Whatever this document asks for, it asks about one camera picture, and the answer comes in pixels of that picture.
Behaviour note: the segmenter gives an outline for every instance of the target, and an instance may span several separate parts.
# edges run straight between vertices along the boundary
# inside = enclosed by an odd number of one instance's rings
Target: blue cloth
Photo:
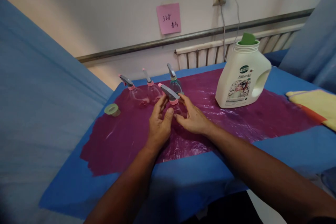
[[[76,223],[38,202],[113,91],[7,0],[0,55],[1,211],[9,223]]]
[[[322,172],[321,180],[336,198],[336,167],[330,168]]]
[[[335,17],[336,0],[321,0],[279,66],[333,93],[336,93]]]
[[[221,63],[181,70],[177,72],[177,76],[211,71],[223,68],[224,65],[225,63]],[[168,74],[153,77],[154,82],[168,79]],[[134,84],[145,85],[146,80],[136,80]],[[113,103],[124,88],[120,84],[106,105]],[[265,88],[284,95],[288,91],[313,90],[316,86],[272,68]],[[118,178],[119,174],[92,177],[87,162],[79,158],[82,147],[92,132],[92,126],[93,124],[45,191],[40,207],[85,219],[99,198]],[[319,173],[336,165],[336,134],[324,126],[254,144],[301,173]],[[154,167],[149,200],[139,213],[137,222],[182,221],[210,202],[245,189],[246,186],[234,178],[218,153],[208,152],[160,163]]]
[[[264,56],[271,62],[272,66],[278,67],[283,58],[285,57],[286,53],[288,52],[288,50],[289,49],[269,52],[264,54]]]

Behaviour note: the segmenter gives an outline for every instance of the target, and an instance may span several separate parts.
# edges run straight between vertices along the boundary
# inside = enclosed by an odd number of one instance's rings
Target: green bottle cap
[[[241,41],[238,42],[238,44],[242,46],[250,46],[257,43],[258,41],[256,41],[255,36],[251,33],[244,33]]]
[[[118,109],[119,109],[118,105],[115,104],[115,103],[112,103],[104,109],[104,112],[105,112],[105,114],[113,115],[114,113],[116,113],[118,111]]]

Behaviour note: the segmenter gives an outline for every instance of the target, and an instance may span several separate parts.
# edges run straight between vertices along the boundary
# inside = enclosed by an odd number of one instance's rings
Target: plastic sheet
[[[284,96],[265,90],[248,106],[221,109],[215,93],[222,69],[180,78],[183,91],[214,123],[249,142],[275,138],[304,131],[318,125],[299,107]],[[83,146],[81,158],[88,162],[93,176],[122,172],[145,145],[148,120],[153,106],[145,109],[129,107],[130,97],[125,89],[115,100],[121,114],[104,114],[95,122],[89,141]],[[157,163],[198,155],[213,150],[205,137],[192,134],[172,124],[170,139],[160,153]]]

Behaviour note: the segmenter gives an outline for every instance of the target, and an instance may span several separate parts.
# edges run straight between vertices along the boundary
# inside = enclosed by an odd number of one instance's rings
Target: right hand
[[[183,101],[183,104],[188,110],[187,118],[184,118],[181,115],[174,114],[176,121],[182,125],[183,128],[195,134],[207,135],[208,131],[211,130],[214,125],[206,116],[197,108],[190,99],[179,93],[178,94]]]

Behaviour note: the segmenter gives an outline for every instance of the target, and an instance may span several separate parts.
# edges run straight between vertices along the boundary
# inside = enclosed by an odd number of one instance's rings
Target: forearm
[[[131,223],[146,197],[157,154],[143,148],[99,200],[85,224]]]
[[[283,216],[336,217],[335,200],[278,159],[215,125],[206,136],[245,184]]]

